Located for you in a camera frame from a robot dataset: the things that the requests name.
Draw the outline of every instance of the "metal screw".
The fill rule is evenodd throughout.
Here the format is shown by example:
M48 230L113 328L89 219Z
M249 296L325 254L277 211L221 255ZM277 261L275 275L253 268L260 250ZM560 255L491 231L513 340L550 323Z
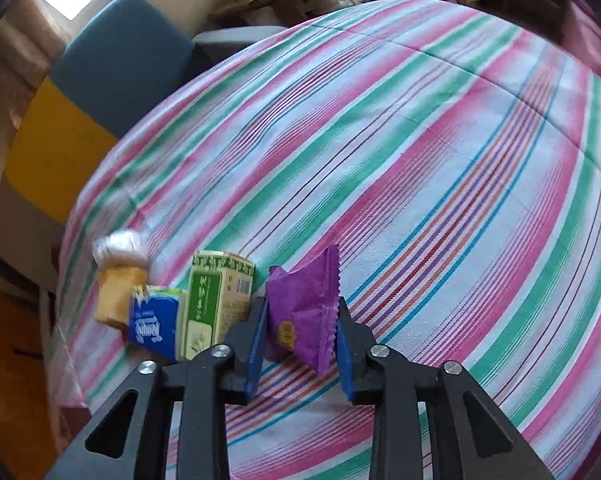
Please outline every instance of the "metal screw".
M229 354L231 354L231 348L227 345L216 345L212 348L212 355L214 357L227 357Z
M156 363L153 361L143 361L138 365L138 371L143 375L149 375L156 371Z
M462 364L456 361L447 361L443 368L445 368L445 371L451 375L459 375L462 371Z
M389 347L385 345L374 345L371 347L370 352L374 357L387 357L389 355Z

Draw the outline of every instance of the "purple snack wrapper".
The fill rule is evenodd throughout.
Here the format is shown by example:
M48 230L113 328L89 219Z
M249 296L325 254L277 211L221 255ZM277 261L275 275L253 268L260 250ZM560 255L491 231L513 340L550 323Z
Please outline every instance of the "purple snack wrapper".
M266 295L270 340L291 350L318 375L325 375L333 355L338 318L338 246L330 245L293 272L271 266L269 273Z

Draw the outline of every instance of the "striped bed sheet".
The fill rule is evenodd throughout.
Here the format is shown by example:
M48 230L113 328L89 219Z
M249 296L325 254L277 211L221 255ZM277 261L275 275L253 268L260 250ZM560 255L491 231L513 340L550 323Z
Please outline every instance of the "striped bed sheet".
M108 154L60 255L52 423L146 354L95 323L92 240L149 239L151 283L197 248L293 269L340 246L352 316L411 360L462 362L560 480L601 431L601 80L469 7L381 0L258 43L171 95ZM241 480L367 478L373 412L334 366L266 362L227 409ZM431 477L426 419L423 466ZM178 410L168 478L174 475Z

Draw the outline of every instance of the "green and white box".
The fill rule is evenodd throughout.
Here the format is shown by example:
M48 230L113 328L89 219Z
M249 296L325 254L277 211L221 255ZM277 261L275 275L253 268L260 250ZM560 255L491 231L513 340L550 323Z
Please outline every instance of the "green and white box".
M180 319L181 356L193 359L221 343L232 325L247 319L255 268L232 253L194 254L189 301Z

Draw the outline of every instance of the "blue tissue pack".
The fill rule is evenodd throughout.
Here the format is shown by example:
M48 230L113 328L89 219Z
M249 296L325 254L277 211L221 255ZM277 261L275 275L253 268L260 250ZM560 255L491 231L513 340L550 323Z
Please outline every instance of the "blue tissue pack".
M135 286L130 307L129 339L137 345L179 360L179 309L184 304L184 291L166 286Z

